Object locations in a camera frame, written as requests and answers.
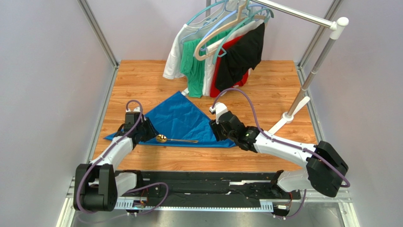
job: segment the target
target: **clothes rack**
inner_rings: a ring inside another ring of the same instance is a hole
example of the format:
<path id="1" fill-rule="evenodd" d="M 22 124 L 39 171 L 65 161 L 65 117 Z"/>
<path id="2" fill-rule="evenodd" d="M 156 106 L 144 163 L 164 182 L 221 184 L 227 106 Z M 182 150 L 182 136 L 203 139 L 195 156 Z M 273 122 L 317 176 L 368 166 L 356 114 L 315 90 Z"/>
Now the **clothes rack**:
<path id="1" fill-rule="evenodd" d="M 295 16 L 297 18 L 301 18 L 303 20 L 320 25 L 322 27 L 328 28 L 333 31 L 330 34 L 329 40 L 327 41 L 321 54 L 319 55 L 318 59 L 316 60 L 315 65 L 313 66 L 308 77 L 306 78 L 305 82 L 301 86 L 291 107 L 289 108 L 289 110 L 287 112 L 283 113 L 279 122 L 269 130 L 270 133 L 274 134 L 286 123 L 291 123 L 292 120 L 294 119 L 294 115 L 298 112 L 298 110 L 309 101 L 309 99 L 304 99 L 305 92 L 308 90 L 309 85 L 312 83 L 315 75 L 319 71 L 319 68 L 321 67 L 327 54 L 331 50 L 333 44 L 340 37 L 344 28 L 349 24 L 349 20 L 346 17 L 341 17 L 337 21 L 329 21 L 329 20 L 326 20 L 326 19 L 314 16 L 314 15 L 311 15 L 311 14 L 308 14 L 308 13 L 305 13 L 305 12 L 302 12 L 302 11 L 299 11 L 299 10 L 296 10 L 296 9 L 293 9 L 293 8 L 290 8 L 290 7 L 287 7 L 287 6 L 278 4 L 278 3 L 275 3 L 272 1 L 269 1 L 269 0 L 251 0 L 251 1 L 264 5 L 264 6 L 267 6 L 272 9 L 278 10 L 280 12 L 284 12 L 286 14 Z"/>

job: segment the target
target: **cable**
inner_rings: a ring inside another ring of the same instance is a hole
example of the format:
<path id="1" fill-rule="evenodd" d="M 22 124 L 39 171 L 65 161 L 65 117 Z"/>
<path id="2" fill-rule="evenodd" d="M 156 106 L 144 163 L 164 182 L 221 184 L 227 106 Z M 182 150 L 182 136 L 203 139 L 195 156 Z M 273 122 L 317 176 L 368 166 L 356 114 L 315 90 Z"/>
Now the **cable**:
<path id="1" fill-rule="evenodd" d="M 80 202 L 80 192 L 81 192 L 81 189 L 82 189 L 82 187 L 83 187 L 83 185 L 84 185 L 84 181 L 87 179 L 89 173 L 91 173 L 92 169 L 93 169 L 98 163 L 100 163 L 100 162 L 109 154 L 109 152 L 111 152 L 111 150 L 112 150 L 120 141 L 122 141 L 125 137 L 127 137 L 127 135 L 129 135 L 129 134 L 134 130 L 134 128 L 136 128 L 137 124 L 139 124 L 139 122 L 140 122 L 140 119 L 142 119 L 142 116 L 143 116 L 143 106 L 141 105 L 141 103 L 140 103 L 139 101 L 137 101 L 137 100 L 130 100 L 129 102 L 127 102 L 127 104 L 126 104 L 126 110 L 129 110 L 129 104 L 132 103 L 132 102 L 136 102 L 137 104 L 139 104 L 139 106 L 140 106 L 140 117 L 137 119 L 136 123 L 133 125 L 133 127 L 132 127 L 127 133 L 125 133 L 125 134 L 124 134 L 120 139 L 118 139 L 115 143 L 112 143 L 111 146 L 105 151 L 104 155 L 102 155 L 101 158 L 98 158 L 98 159 L 89 167 L 89 169 L 85 172 L 83 178 L 82 178 L 81 181 L 80 181 L 79 187 L 77 188 L 76 201 L 77 201 L 77 207 L 78 207 L 79 210 L 82 211 L 83 213 L 86 213 L 86 214 L 94 214 L 94 213 L 96 213 L 96 211 L 88 211 L 88 210 L 85 210 L 85 209 L 83 208 L 83 206 L 81 205 L 81 202 Z"/>
<path id="2" fill-rule="evenodd" d="M 138 191 L 141 191 L 141 190 L 143 190 L 143 189 L 147 189 L 147 188 L 150 188 L 150 187 L 152 187 L 152 186 L 161 185 L 161 184 L 166 187 L 166 191 L 165 191 L 164 198 L 162 198 L 162 200 L 161 200 L 155 207 L 151 208 L 150 210 L 147 210 L 147 211 L 138 213 L 138 215 L 144 215 L 144 214 L 148 214 L 148 213 L 152 212 L 153 210 L 157 209 L 157 208 L 166 200 L 166 197 L 168 196 L 168 190 L 169 190 L 168 184 L 166 184 L 166 183 L 164 183 L 164 182 L 157 182 L 157 183 L 152 183 L 152 184 L 149 184 L 149 185 L 144 186 L 144 187 L 141 187 L 141 188 L 136 188 L 136 189 L 128 190 L 128 191 L 126 192 L 126 193 L 138 192 Z"/>
<path id="3" fill-rule="evenodd" d="M 315 153 L 315 152 L 313 152 L 313 151 L 311 151 L 311 150 L 308 150 L 307 148 L 303 148 L 303 147 L 300 147 L 300 146 L 297 146 L 297 145 L 294 145 L 294 144 L 290 144 L 290 143 L 287 143 L 287 142 L 284 142 L 284 141 L 281 141 L 281 140 L 272 138 L 271 136 L 269 136 L 269 135 L 267 135 L 266 133 L 264 133 L 264 131 L 263 131 L 263 130 L 260 128 L 260 126 L 259 126 L 259 122 L 257 121 L 256 111 L 254 110 L 254 106 L 253 106 L 253 104 L 252 104 L 252 101 L 250 100 L 250 98 L 248 97 L 248 95 L 247 95 L 244 91 L 239 90 L 239 89 L 237 89 L 237 88 L 227 88 L 227 89 L 221 91 L 220 94 L 214 99 L 213 108 L 215 107 L 215 105 L 216 105 L 218 99 L 223 95 L 223 93 L 225 93 L 225 92 L 227 92 L 227 91 L 231 91 L 231 90 L 232 90 L 232 91 L 239 91 L 239 92 L 240 92 L 241 94 L 243 94 L 243 95 L 245 96 L 245 98 L 248 100 L 248 102 L 249 102 L 249 104 L 250 104 L 250 106 L 251 106 L 251 108 L 252 108 L 252 113 L 253 113 L 253 116 L 254 116 L 254 121 L 256 122 L 256 127 L 257 127 L 257 129 L 260 131 L 260 133 L 262 133 L 263 136 L 265 136 L 266 138 L 270 139 L 271 141 L 278 142 L 278 143 L 281 143 L 281 144 L 283 144 L 283 145 L 286 145 L 286 146 L 289 146 L 289 147 L 292 147 L 292 148 L 301 149 L 302 151 L 305 151 L 305 152 L 308 152 L 308 153 L 312 154 L 313 156 L 315 156 L 315 157 L 317 157 L 319 160 L 321 160 L 323 163 L 325 163 L 331 170 L 333 170 L 333 171 L 346 183 L 346 184 L 340 185 L 340 187 L 342 187 L 342 188 L 348 188 L 348 187 L 350 187 L 351 184 L 350 184 L 350 182 L 347 180 L 347 178 L 346 178 L 345 176 L 343 176 L 343 174 L 341 174 L 340 171 L 338 171 L 336 168 L 334 168 L 333 165 L 331 165 L 328 161 L 326 161 L 326 160 L 325 160 L 323 157 L 321 157 L 319 154 L 317 154 L 317 153 Z"/>
<path id="4" fill-rule="evenodd" d="M 287 217 L 284 217 L 284 216 L 276 216 L 276 217 L 278 217 L 279 219 L 282 219 L 282 220 L 286 220 L 286 219 L 289 219 L 289 218 L 296 217 L 299 214 L 299 212 L 302 210 L 302 207 L 304 206 L 306 197 L 307 197 L 307 190 L 305 189 L 304 190 L 304 196 L 302 197 L 301 205 L 299 206 L 298 210 L 293 215 L 287 216 Z"/>
<path id="5" fill-rule="evenodd" d="M 289 193 L 289 210 L 291 210 L 291 205 L 292 205 L 292 193 Z"/>
<path id="6" fill-rule="evenodd" d="M 248 95 L 247 95 L 245 92 L 243 92 L 242 90 L 239 90 L 239 89 L 237 89 L 237 88 L 227 88 L 227 89 L 221 91 L 221 92 L 219 93 L 219 95 L 216 97 L 216 99 L 214 99 L 213 108 L 215 107 L 215 105 L 216 105 L 218 99 L 223 95 L 223 93 L 225 93 L 225 92 L 227 92 L 227 91 L 239 91 L 241 94 L 243 94 L 243 95 L 245 96 L 245 98 L 248 100 L 248 102 L 249 102 L 249 104 L 250 104 L 250 106 L 251 106 L 252 113 L 253 113 L 253 117 L 254 117 L 254 122 L 256 123 L 257 129 L 260 131 L 260 133 L 261 133 L 262 135 L 264 135 L 266 138 L 268 138 L 268 139 L 271 140 L 272 138 L 271 138 L 269 135 L 267 135 L 266 133 L 264 133 L 264 131 L 263 131 L 263 130 L 261 129 L 261 127 L 259 126 L 259 122 L 257 121 L 257 117 L 256 117 L 256 111 L 254 110 L 254 106 L 253 106 L 253 104 L 252 104 L 252 101 L 251 101 L 251 99 L 248 97 Z"/>
<path id="7" fill-rule="evenodd" d="M 138 213 L 137 215 L 148 214 L 148 213 L 154 211 L 156 208 L 158 208 L 158 207 L 166 200 L 166 198 L 167 198 L 167 196 L 168 196 L 168 189 L 169 189 L 169 187 L 168 187 L 168 185 L 167 185 L 166 183 L 164 183 L 164 182 L 157 182 L 157 183 L 152 183 L 152 184 L 146 185 L 146 186 L 141 187 L 141 188 L 132 189 L 132 190 L 129 190 L 129 191 L 126 192 L 126 193 L 138 192 L 138 191 L 145 190 L 145 189 L 148 189 L 148 188 L 150 188 L 150 187 L 153 187 L 153 186 L 155 186 L 155 185 L 160 185 L 160 184 L 162 184 L 162 185 L 164 185 L 164 186 L 166 187 L 166 192 L 165 192 L 164 198 L 163 198 L 155 207 L 151 208 L 150 210 L 147 210 L 147 211 Z M 128 214 L 121 214 L 121 215 L 115 216 L 115 217 L 110 218 L 110 219 L 107 219 L 107 220 L 95 221 L 95 222 L 84 221 L 84 220 L 82 220 L 82 219 L 79 217 L 80 215 L 77 215 L 77 217 L 76 217 L 79 222 L 82 222 L 82 223 L 84 223 L 84 224 L 99 224 L 99 223 L 104 223 L 104 222 L 107 222 L 107 221 L 110 221 L 110 220 L 113 220 L 113 219 L 116 219 L 116 218 L 121 218 L 121 217 L 127 216 Z"/>

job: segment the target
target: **black shirt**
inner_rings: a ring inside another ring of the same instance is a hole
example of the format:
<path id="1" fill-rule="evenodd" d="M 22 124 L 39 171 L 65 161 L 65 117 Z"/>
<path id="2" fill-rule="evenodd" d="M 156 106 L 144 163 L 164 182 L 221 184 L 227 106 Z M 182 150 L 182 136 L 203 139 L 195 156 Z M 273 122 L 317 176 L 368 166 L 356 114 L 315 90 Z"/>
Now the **black shirt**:
<path id="1" fill-rule="evenodd" d="M 264 23 L 249 31 L 221 57 L 215 87 L 222 91 L 242 80 L 243 75 L 262 60 Z"/>

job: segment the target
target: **white clip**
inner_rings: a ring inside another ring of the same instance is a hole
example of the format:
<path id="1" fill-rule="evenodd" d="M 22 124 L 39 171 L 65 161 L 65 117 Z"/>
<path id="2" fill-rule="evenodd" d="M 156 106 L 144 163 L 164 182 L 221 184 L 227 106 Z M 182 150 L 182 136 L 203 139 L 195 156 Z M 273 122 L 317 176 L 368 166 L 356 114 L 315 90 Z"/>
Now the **white clip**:
<path id="1" fill-rule="evenodd" d="M 214 106 L 210 106 L 209 111 L 210 113 L 214 114 L 216 112 L 216 106 L 220 104 L 220 102 L 217 102 Z"/>

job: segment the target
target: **gold spoon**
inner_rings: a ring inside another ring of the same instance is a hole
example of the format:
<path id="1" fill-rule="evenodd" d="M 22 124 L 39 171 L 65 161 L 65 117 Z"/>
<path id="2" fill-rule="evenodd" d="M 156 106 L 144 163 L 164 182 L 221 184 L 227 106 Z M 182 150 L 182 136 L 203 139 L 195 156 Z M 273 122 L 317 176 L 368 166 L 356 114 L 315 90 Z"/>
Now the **gold spoon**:
<path id="1" fill-rule="evenodd" d="M 155 138 L 156 138 L 157 141 L 160 142 L 160 143 L 165 143 L 165 142 L 167 142 L 168 140 L 170 140 L 170 141 L 180 141 L 180 142 L 189 142 L 189 143 L 198 143 L 198 142 L 199 142 L 198 140 L 175 140 L 175 139 L 168 139 L 166 136 L 161 135 L 161 134 L 157 135 L 157 137 L 155 137 Z"/>

